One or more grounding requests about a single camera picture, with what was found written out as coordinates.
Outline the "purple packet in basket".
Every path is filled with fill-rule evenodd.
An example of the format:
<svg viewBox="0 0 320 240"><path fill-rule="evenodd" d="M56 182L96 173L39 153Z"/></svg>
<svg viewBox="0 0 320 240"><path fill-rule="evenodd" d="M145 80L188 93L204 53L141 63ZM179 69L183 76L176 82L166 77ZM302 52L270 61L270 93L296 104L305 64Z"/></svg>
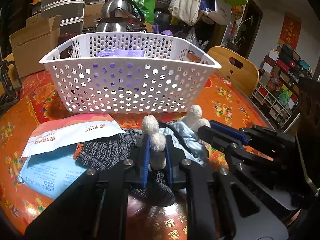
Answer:
<svg viewBox="0 0 320 240"><path fill-rule="evenodd" d="M143 50L104 49L96 57L145 57Z"/></svg>

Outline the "black metal stand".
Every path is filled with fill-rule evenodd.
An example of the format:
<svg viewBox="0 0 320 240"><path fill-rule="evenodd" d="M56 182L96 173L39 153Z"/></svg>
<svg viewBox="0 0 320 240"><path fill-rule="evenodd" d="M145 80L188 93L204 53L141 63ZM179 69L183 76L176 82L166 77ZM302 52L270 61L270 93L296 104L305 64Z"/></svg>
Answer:
<svg viewBox="0 0 320 240"><path fill-rule="evenodd" d="M1 62L1 85L4 89L4 94L1 94L1 115L5 114L13 105L19 102L22 88L19 76L17 77L18 86L14 87L9 76L9 66L13 66L13 70L17 71L15 61L3 60Z"/></svg>

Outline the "light blue packet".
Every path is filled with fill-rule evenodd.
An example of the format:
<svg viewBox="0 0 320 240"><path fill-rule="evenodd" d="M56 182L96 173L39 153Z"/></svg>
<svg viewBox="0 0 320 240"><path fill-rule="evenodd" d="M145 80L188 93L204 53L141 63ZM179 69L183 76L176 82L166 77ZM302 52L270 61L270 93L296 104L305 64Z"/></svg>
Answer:
<svg viewBox="0 0 320 240"><path fill-rule="evenodd" d="M29 156L18 181L39 194L56 199L86 170L73 159L75 151L76 144L72 144Z"/></svg>

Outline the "wooden chair back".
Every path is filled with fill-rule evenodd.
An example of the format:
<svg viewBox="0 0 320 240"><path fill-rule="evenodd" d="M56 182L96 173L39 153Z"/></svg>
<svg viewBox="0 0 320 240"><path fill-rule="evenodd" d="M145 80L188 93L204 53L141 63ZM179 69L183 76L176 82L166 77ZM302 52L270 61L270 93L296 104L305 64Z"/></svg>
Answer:
<svg viewBox="0 0 320 240"><path fill-rule="evenodd" d="M222 75L246 96L254 92L259 81L259 72L251 61L222 46L210 48L207 54L221 65Z"/></svg>

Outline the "storage shelf with goods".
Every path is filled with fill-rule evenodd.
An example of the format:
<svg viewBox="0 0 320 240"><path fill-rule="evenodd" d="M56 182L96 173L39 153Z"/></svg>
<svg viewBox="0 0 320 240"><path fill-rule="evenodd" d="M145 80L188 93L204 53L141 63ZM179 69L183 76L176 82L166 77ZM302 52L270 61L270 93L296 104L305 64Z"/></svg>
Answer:
<svg viewBox="0 0 320 240"><path fill-rule="evenodd" d="M310 66L285 43L265 56L259 77L250 99L274 128L285 131L298 118L299 81L312 78Z"/></svg>

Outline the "cardboard box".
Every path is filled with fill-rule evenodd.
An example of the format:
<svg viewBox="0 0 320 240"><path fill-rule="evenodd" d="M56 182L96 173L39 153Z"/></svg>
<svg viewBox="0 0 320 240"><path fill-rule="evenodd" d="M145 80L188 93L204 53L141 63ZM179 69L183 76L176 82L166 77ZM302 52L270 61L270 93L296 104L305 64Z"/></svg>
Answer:
<svg viewBox="0 0 320 240"><path fill-rule="evenodd" d="M44 18L9 36L20 77L45 70L40 59L57 47L61 18L61 15Z"/></svg>

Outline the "white orange sachet packet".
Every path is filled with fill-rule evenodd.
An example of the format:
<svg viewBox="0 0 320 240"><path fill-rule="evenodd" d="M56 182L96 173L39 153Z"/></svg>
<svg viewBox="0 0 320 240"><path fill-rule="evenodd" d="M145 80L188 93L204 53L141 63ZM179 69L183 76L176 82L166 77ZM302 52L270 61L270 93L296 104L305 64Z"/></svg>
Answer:
<svg viewBox="0 0 320 240"><path fill-rule="evenodd" d="M125 131L109 114L84 113L40 124L31 134L21 157L52 152L60 147L108 138Z"/></svg>

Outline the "beige canvas tote bag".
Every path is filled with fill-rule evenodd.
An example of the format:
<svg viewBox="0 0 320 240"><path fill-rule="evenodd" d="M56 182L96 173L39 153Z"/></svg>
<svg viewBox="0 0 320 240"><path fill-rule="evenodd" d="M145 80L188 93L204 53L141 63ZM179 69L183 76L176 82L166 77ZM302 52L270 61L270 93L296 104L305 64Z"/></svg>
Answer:
<svg viewBox="0 0 320 240"><path fill-rule="evenodd" d="M199 20L201 0L171 0L169 12L175 18L193 26Z"/></svg>

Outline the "orange floral tablecloth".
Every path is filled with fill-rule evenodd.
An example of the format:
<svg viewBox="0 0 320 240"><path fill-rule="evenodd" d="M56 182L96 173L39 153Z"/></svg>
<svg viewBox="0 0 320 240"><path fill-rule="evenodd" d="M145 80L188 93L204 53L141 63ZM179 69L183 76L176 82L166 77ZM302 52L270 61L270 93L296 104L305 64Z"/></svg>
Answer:
<svg viewBox="0 0 320 240"><path fill-rule="evenodd" d="M233 128L267 126L249 99L225 80L212 75L196 102L203 117ZM52 202L18 181L22 152L39 124L67 117L52 78L42 71L23 82L20 100L1 117L1 211L19 234ZM127 239L186 239L183 202L169 207L147 207L136 199L128 203Z"/></svg>

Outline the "green shopping bag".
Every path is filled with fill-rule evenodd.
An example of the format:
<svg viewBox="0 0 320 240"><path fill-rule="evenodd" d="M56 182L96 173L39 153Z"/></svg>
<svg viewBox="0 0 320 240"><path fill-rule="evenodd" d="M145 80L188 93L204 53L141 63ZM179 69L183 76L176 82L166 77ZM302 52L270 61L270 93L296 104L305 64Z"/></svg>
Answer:
<svg viewBox="0 0 320 240"><path fill-rule="evenodd" d="M154 24L154 13L156 0L132 0L144 14L145 22Z"/></svg>

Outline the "white perforated plastic basket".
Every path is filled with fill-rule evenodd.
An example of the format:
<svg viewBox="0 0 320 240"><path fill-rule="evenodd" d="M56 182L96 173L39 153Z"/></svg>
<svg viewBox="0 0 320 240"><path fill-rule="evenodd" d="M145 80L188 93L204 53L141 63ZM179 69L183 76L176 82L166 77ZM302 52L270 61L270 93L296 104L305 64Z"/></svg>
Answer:
<svg viewBox="0 0 320 240"><path fill-rule="evenodd" d="M104 49L145 57L96 57ZM221 65L185 39L111 31L75 36L40 59L71 113L185 112Z"/></svg>

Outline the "plastic drawer tower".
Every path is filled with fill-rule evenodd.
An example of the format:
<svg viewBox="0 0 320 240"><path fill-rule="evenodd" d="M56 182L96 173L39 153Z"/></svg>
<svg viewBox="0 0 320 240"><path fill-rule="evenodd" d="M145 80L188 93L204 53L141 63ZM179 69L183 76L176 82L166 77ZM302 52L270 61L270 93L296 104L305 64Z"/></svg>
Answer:
<svg viewBox="0 0 320 240"><path fill-rule="evenodd" d="M41 17L60 15L60 34L79 34L84 28L84 8L85 0L42 0Z"/></svg>

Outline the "grey knit glove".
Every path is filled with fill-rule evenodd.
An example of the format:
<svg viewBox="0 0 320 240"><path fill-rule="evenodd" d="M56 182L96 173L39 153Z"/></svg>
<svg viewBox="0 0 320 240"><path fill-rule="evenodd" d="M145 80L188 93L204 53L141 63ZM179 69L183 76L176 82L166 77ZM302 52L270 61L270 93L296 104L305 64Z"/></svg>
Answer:
<svg viewBox="0 0 320 240"><path fill-rule="evenodd" d="M124 161L137 148L137 139L143 137L140 129L125 129L124 133L108 138L99 138L80 142L76 145L73 159L76 164L85 168L108 170L120 161ZM151 170L148 174L146 188L130 188L130 194L148 205L171 206L175 195L168 187L163 171Z"/></svg>

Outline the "stainless steel kettle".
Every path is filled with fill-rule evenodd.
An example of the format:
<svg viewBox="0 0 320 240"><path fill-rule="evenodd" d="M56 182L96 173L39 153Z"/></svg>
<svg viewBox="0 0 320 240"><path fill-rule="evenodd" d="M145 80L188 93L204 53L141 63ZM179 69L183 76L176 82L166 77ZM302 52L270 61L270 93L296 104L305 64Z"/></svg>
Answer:
<svg viewBox="0 0 320 240"><path fill-rule="evenodd" d="M132 0L108 0L102 7L95 32L137 31L145 23L143 12Z"/></svg>

